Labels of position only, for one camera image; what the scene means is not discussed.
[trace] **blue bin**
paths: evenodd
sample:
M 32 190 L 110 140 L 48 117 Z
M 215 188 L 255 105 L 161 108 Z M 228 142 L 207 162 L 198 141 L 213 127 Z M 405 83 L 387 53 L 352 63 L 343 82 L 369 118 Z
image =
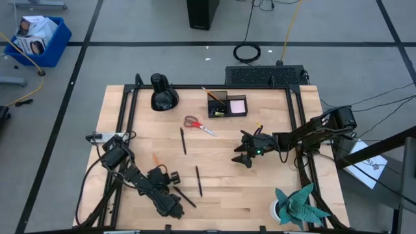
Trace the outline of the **blue bin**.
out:
M 52 36 L 52 39 L 49 41 L 48 45 L 46 46 L 45 51 L 41 55 L 27 55 L 31 58 L 37 65 L 41 67 L 50 67 L 53 68 L 57 65 L 60 56 L 65 50 L 66 44 L 70 41 L 72 36 L 71 31 L 65 25 L 64 19 L 60 17 L 49 17 L 52 21 L 54 21 L 58 27 L 55 33 Z M 26 66 L 34 66 L 32 62 L 30 62 L 27 58 L 25 58 L 19 51 L 14 49 L 13 46 L 7 44 L 5 49 L 5 54 L 10 55 L 18 62 Z

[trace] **pen holder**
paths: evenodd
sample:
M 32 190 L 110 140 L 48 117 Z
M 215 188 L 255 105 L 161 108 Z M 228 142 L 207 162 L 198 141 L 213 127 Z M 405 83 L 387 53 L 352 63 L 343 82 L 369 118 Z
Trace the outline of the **pen holder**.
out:
M 245 95 L 229 96 L 227 91 L 211 92 L 220 101 L 208 97 L 208 118 L 243 117 L 247 116 L 247 99 Z

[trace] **wooden tabletop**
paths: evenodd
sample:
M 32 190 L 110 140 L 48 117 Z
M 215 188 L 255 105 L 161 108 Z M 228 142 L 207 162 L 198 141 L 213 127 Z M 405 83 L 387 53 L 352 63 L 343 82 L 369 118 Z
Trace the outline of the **wooden tabletop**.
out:
M 116 129 L 122 91 L 123 86 L 107 87 L 97 132 L 114 132 Z M 320 115 L 322 108 L 317 88 L 301 86 L 301 91 L 306 119 Z M 298 170 L 293 165 L 294 150 L 289 153 L 285 164 L 281 163 L 277 152 L 257 156 L 250 169 L 243 164 L 231 162 L 233 157 L 239 155 L 233 150 L 241 144 L 240 130 L 253 133 L 257 129 L 256 121 L 264 125 L 262 132 L 266 134 L 292 131 L 285 91 L 228 90 L 229 95 L 247 96 L 248 115 L 214 119 L 208 118 L 207 94 L 203 90 L 181 89 L 177 92 L 180 97 L 177 107 L 156 112 L 150 107 L 153 90 L 139 90 L 133 122 L 137 137 L 131 141 L 130 148 L 135 153 L 136 165 L 143 174 L 155 167 L 153 152 L 160 163 L 168 167 L 169 172 L 178 171 L 181 183 L 177 186 L 198 208 L 193 208 L 182 199 L 185 212 L 182 219 L 161 217 L 148 197 L 139 196 L 136 190 L 123 187 L 117 229 L 164 229 L 166 224 L 171 224 L 173 230 L 256 231 L 259 226 L 266 226 L 268 231 L 299 230 L 294 224 L 279 225 L 269 213 L 270 203 L 276 199 L 276 187 L 286 194 L 301 188 Z M 299 126 L 296 98 L 292 98 Z M 124 128 L 129 107 L 130 100 L 127 102 Z M 186 115 L 197 117 L 218 137 L 201 129 L 183 127 Z M 187 155 L 183 153 L 180 127 L 185 132 Z M 321 153 L 332 156 L 329 146 L 322 145 Z M 93 147 L 88 167 L 97 158 Z M 196 165 L 201 176 L 202 198 L 198 192 Z M 335 164 L 325 157 L 316 156 L 315 165 L 323 199 L 338 219 L 349 226 Z M 81 221 L 87 218 L 101 199 L 106 176 L 107 171 L 102 166 L 94 167 L 88 176 L 79 211 Z M 112 202 L 107 210 L 106 224 L 109 224 L 111 210 Z

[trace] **black pen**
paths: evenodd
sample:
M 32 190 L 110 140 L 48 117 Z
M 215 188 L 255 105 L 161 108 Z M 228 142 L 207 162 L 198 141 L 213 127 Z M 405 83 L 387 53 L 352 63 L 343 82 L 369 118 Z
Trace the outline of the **black pen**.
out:
M 182 146 L 183 146 L 183 153 L 187 154 L 187 148 L 185 147 L 185 139 L 183 138 L 183 130 L 181 127 L 181 137 L 182 137 Z
M 176 187 L 176 186 L 173 186 L 173 188 L 176 190 L 176 192 L 178 193 L 178 194 L 180 194 L 187 202 L 189 202 L 190 204 L 191 204 L 191 206 L 193 206 L 193 207 L 195 207 L 196 208 L 196 205 L 195 205 L 195 203 L 193 203 L 191 200 L 189 200 L 189 198 L 185 195 L 185 194 L 183 194 L 182 193 L 182 191 L 178 188 L 178 187 Z
M 200 194 L 202 198 L 202 186 L 201 186 L 200 171 L 198 170 L 198 166 L 195 166 L 195 170 L 196 170 L 196 178 L 198 178 L 198 186 L 200 188 Z

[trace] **sticky note pad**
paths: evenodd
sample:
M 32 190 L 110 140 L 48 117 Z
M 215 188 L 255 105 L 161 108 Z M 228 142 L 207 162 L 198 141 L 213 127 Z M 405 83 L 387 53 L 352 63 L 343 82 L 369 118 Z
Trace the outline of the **sticky note pad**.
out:
M 232 100 L 229 102 L 231 105 L 231 113 L 238 114 L 246 112 L 246 106 L 244 105 L 244 100 Z

